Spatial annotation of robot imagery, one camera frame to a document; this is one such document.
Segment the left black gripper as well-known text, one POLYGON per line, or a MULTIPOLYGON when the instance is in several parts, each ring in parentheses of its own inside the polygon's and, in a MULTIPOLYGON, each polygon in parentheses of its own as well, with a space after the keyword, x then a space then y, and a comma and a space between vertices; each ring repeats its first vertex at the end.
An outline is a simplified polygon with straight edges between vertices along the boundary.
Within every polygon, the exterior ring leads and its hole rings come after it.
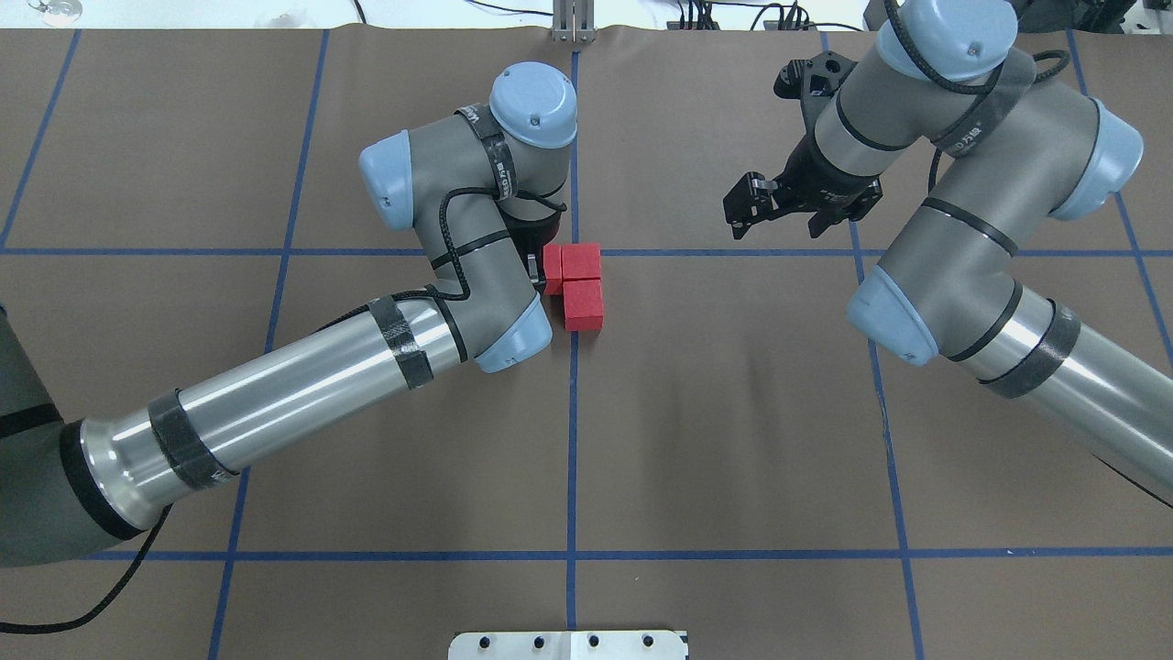
POLYGON ((562 212, 551 212, 540 220, 523 220, 504 212, 504 226, 520 259, 526 259, 526 271, 533 288, 545 295, 543 247, 558 233, 562 212))

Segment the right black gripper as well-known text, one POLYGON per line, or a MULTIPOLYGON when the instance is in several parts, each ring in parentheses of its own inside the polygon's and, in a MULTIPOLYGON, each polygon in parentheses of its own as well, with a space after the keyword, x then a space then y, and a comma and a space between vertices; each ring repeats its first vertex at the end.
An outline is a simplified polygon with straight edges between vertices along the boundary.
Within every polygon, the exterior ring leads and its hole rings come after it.
POLYGON ((821 154, 814 137, 804 137, 777 179, 743 173, 723 197, 723 212, 734 241, 758 223, 791 213, 812 213, 808 233, 819 238, 839 223, 863 220, 882 197, 877 176, 845 172, 821 154))

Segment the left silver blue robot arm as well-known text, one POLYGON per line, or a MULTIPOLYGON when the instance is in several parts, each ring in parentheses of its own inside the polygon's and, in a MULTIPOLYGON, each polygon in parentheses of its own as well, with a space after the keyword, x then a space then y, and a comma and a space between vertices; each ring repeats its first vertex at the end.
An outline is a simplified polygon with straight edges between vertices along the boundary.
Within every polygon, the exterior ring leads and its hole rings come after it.
POLYGON ((154 529, 167 506, 306 435, 474 360, 494 373, 552 342, 540 251, 577 135, 569 76, 510 64, 484 104, 365 148, 378 216, 422 241, 435 283, 120 419, 63 421, 4 321, 4 567, 67 562, 154 529))

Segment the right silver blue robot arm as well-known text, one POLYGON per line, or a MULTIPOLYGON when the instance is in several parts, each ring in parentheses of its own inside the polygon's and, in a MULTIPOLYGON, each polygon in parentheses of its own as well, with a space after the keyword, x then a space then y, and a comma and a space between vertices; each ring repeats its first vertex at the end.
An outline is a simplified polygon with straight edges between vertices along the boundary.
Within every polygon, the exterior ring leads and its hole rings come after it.
POLYGON ((812 237, 862 220, 881 175, 930 142, 950 166, 850 297, 850 324, 908 365, 947 358, 1076 426, 1090 454, 1169 504, 1169 377, 1008 272, 1040 223, 1078 220, 1124 188, 1141 135, 1015 48, 1009 1, 888 1, 884 14, 861 61, 825 52, 779 72, 804 138, 779 175, 747 172, 725 195, 732 234, 784 215, 808 215, 812 237))

